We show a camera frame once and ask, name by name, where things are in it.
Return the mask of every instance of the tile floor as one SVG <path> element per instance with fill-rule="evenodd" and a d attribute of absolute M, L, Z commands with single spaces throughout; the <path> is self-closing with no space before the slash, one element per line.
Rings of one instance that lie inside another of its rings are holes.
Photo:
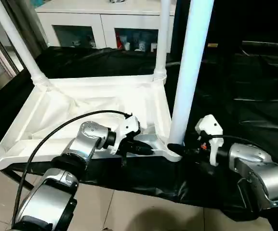
<path fill-rule="evenodd" d="M 40 177 L 29 175 L 35 184 Z M 17 183 L 0 173 L 0 231 L 10 228 Z M 215 209 L 81 184 L 69 231 L 271 231 L 267 220 L 234 222 Z"/>

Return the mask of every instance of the white plastic connector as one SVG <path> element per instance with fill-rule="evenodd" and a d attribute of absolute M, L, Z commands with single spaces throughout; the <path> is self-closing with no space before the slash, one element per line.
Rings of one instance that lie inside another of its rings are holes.
<path fill-rule="evenodd" d="M 136 133 L 140 129 L 138 118 L 131 116 L 122 121 L 122 123 L 116 128 L 116 139 L 111 154 L 116 154 L 119 149 L 120 142 L 127 137 L 127 134 Z"/>
<path fill-rule="evenodd" d="M 219 125 L 217 120 L 213 115 L 206 115 L 204 118 L 201 118 L 196 127 L 196 131 L 200 134 L 202 131 L 205 131 L 208 135 L 222 135 L 223 130 L 222 127 Z M 211 145 L 211 155 L 210 155 L 210 164 L 213 166 L 217 166 L 218 163 L 216 161 L 217 151 L 219 147 L 222 147 L 224 144 L 223 138 L 213 138 L 209 140 Z"/>

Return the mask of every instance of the black cloth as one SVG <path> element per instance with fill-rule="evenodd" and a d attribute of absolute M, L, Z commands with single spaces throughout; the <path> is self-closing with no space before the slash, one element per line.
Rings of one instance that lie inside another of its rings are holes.
<path fill-rule="evenodd" d="M 152 74 L 155 54 L 104 49 L 100 51 L 50 47 L 37 58 L 49 78 L 100 77 Z M 176 92 L 179 65 L 168 65 L 165 90 L 170 113 Z M 24 70 L 0 91 L 0 140 L 33 88 Z M 224 134 L 252 140 L 278 157 L 278 58 L 222 57 L 206 53 L 185 136 L 185 144 L 197 138 L 194 127 L 213 114 Z M 9 169 L 22 171 L 25 164 Z M 50 163 L 33 163 L 32 173 L 42 175 Z M 254 219 L 244 208 L 237 181 L 226 168 L 173 163 L 163 157 L 98 159 L 90 163 L 82 183 L 165 198 L 178 203 L 220 208 L 234 220 Z"/>

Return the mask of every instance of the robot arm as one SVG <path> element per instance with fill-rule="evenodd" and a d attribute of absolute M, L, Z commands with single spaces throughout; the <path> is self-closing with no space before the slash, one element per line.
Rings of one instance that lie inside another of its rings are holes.
<path fill-rule="evenodd" d="M 255 196 L 256 205 L 251 206 L 256 206 L 259 211 L 278 207 L 278 163 L 268 153 L 256 146 L 240 143 L 225 147 L 223 130 L 212 115 L 200 119 L 196 131 L 200 136 L 198 153 L 194 154 L 178 144 L 169 144 L 168 148 L 183 156 L 206 156 L 211 165 L 222 165 L 240 174 Z M 242 189 L 243 181 L 238 186 L 243 200 L 246 201 L 248 191 Z"/>
<path fill-rule="evenodd" d="M 139 133 L 140 124 L 134 116 L 125 119 L 116 132 L 95 122 L 83 123 L 76 138 L 52 160 L 53 167 L 21 203 L 13 230 L 66 231 L 77 205 L 74 196 L 80 178 L 95 149 L 110 146 L 111 153 L 116 154 L 121 144 L 131 142 Z"/>

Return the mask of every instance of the glass cabinet door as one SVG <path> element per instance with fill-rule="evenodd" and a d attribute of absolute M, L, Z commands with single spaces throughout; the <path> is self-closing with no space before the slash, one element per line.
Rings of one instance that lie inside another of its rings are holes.
<path fill-rule="evenodd" d="M 37 13 L 48 46 L 105 48 L 106 42 L 99 14 Z"/>
<path fill-rule="evenodd" d="M 156 52 L 158 15 L 101 15 L 106 46 L 127 51 Z M 167 52 L 171 49 L 174 16 L 170 16 Z"/>
<path fill-rule="evenodd" d="M 96 49 L 91 26 L 60 26 L 53 25 L 61 47 L 85 47 Z"/>
<path fill-rule="evenodd" d="M 158 30 L 115 28 L 117 48 L 126 51 L 156 52 Z"/>

